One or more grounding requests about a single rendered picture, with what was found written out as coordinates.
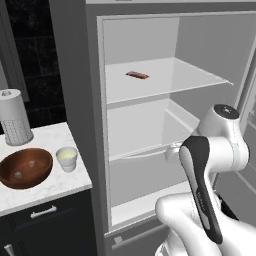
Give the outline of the dark cupboard door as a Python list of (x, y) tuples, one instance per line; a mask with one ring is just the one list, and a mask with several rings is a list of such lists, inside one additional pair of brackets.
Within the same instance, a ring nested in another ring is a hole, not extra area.
[(13, 232), (0, 240), (15, 256), (97, 256), (95, 241), (76, 225), (41, 225)]

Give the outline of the white fridge shelf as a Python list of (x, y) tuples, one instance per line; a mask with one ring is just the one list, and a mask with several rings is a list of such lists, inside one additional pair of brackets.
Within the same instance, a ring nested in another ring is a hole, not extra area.
[[(149, 75), (149, 78), (142, 80), (125, 75), (129, 71)], [(175, 57), (106, 65), (105, 80), (108, 103), (231, 84), (226, 79)]]

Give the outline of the brown wooden bowl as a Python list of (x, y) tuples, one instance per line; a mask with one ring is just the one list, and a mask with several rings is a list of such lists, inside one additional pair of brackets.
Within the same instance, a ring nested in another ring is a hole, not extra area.
[[(35, 161), (33, 168), (29, 161)], [(0, 181), (13, 189), (28, 189), (40, 184), (50, 174), (53, 167), (52, 155), (44, 149), (28, 148), (16, 151), (0, 162)], [(15, 172), (21, 172), (20, 179)]]

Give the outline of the glass of lemonade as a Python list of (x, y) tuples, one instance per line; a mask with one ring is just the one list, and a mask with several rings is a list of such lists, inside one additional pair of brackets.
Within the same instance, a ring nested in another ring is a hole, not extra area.
[(56, 152), (56, 158), (65, 172), (72, 172), (76, 168), (78, 151), (74, 147), (62, 147)]

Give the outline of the grey open fridge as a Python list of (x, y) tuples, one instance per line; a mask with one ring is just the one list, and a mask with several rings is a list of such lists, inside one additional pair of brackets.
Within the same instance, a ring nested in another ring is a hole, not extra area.
[[(106, 239), (162, 225), (163, 196), (186, 192), (164, 153), (216, 104), (240, 115), (256, 50), (256, 0), (49, 0), (67, 122), (92, 181), (99, 256)], [(105, 66), (178, 58), (228, 80), (117, 103)]]

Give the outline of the brown chocolate bar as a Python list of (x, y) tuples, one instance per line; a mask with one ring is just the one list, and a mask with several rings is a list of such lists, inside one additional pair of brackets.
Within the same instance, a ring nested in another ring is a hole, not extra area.
[(135, 71), (129, 71), (125, 75), (130, 76), (130, 77), (134, 77), (134, 78), (138, 78), (138, 79), (142, 79), (142, 80), (145, 80), (145, 79), (149, 78), (149, 75), (139, 73), (139, 72), (135, 72)]

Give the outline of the grey fridge door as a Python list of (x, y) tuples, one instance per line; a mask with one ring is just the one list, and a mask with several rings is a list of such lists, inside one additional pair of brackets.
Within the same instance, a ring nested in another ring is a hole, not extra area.
[(242, 131), (248, 144), (250, 157), (243, 171), (237, 173), (239, 185), (237, 199), (240, 205), (256, 210), (256, 50), (248, 73), (247, 91), (242, 108)]

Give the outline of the grey wall cabinet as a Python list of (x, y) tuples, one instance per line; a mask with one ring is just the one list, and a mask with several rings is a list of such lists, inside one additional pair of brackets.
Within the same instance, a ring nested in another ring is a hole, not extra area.
[(29, 96), (5, 0), (0, 0), (0, 61), (8, 87), (19, 89), (23, 101), (28, 102)]

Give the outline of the white paper towel roll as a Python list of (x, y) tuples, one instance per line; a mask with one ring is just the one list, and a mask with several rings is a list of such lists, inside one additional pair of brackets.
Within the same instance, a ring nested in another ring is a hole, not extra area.
[(21, 146), (33, 139), (20, 90), (0, 90), (0, 124), (9, 146)]

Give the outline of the grey freezer drawer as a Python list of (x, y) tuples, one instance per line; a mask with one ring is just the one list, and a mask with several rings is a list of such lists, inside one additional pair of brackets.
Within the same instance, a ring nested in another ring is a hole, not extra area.
[(112, 245), (118, 244), (126, 239), (145, 231), (136, 230), (136, 232), (123, 232), (122, 234), (112, 236), (106, 239), (106, 256), (154, 256), (157, 248), (164, 242), (168, 234), (168, 228), (162, 229), (133, 243), (112, 250)]

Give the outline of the dark drawer front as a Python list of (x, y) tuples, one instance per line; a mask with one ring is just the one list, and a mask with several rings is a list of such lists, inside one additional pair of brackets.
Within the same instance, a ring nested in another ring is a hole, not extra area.
[[(47, 210), (52, 205), (57, 207), (56, 212), (35, 219), (30, 218), (32, 212)], [(72, 215), (79, 224), (93, 220), (91, 193), (89, 190), (0, 216), (0, 237), (29, 226), (49, 223), (51, 220), (59, 220), (61, 217), (67, 217), (68, 215)]]

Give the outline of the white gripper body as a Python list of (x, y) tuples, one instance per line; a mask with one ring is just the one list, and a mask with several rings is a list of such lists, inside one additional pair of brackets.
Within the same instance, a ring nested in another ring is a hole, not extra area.
[(172, 143), (167, 147), (164, 153), (164, 156), (165, 156), (165, 160), (168, 163), (177, 163), (179, 161), (180, 147), (181, 147), (181, 142)]

